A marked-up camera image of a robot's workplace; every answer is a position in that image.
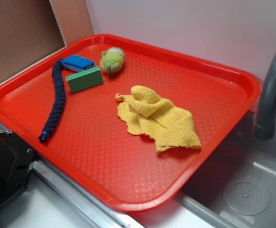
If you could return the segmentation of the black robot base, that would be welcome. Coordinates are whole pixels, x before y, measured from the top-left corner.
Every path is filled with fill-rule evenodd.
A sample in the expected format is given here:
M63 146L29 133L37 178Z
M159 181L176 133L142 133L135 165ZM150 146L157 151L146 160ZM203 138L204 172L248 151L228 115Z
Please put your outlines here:
M15 133L0 133L0 210L27 188L35 150Z

